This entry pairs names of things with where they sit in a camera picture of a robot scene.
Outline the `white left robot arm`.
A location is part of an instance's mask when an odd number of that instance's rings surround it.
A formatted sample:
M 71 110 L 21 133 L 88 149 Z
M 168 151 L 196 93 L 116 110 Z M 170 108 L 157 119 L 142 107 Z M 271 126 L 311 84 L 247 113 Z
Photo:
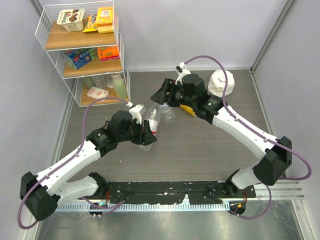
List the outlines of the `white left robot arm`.
M 98 173 L 90 173 L 74 182 L 68 180 L 115 150 L 119 143 L 148 146 L 156 142 L 155 132 L 154 120 L 140 120 L 132 111 L 119 110 L 103 127 L 82 139 L 81 144 L 63 159 L 37 174 L 25 173 L 20 182 L 21 205 L 26 206 L 35 220 L 40 222 L 63 203 L 81 197 L 102 199 L 108 184 Z

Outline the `clear bottle blue white label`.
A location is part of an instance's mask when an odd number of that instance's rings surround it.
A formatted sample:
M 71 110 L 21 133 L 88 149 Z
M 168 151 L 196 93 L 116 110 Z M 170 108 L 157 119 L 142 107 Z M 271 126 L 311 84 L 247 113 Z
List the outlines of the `clear bottle blue white label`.
M 168 104 L 164 103 L 161 106 L 161 112 L 162 112 L 163 122 L 165 124 L 170 124 L 174 121 L 174 119 L 175 119 L 174 112 Z

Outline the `clear bottle red label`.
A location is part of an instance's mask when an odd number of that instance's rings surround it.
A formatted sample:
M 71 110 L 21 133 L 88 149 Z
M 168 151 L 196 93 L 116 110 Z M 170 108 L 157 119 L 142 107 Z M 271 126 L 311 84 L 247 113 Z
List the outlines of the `clear bottle red label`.
M 162 106 L 158 103 L 153 103 L 148 110 L 146 111 L 146 114 L 144 116 L 145 120 L 148 120 L 149 127 L 152 132 L 152 134 L 155 136 L 157 133 L 157 129 L 159 126 L 159 123 L 161 121 L 162 117 Z

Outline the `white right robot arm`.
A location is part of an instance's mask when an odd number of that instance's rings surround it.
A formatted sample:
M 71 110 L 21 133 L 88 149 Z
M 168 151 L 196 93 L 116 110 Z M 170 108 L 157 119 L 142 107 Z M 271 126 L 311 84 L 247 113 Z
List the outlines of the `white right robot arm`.
M 187 74 L 181 80 L 166 78 L 150 99 L 173 108 L 191 107 L 198 118 L 228 132 L 258 158 L 258 163 L 236 170 L 226 180 L 225 190 L 230 197 L 238 197 L 251 185 L 273 186 L 292 164 L 292 141 L 289 138 L 265 133 L 231 106 L 224 106 L 222 98 L 208 94 L 204 80 L 197 74 Z

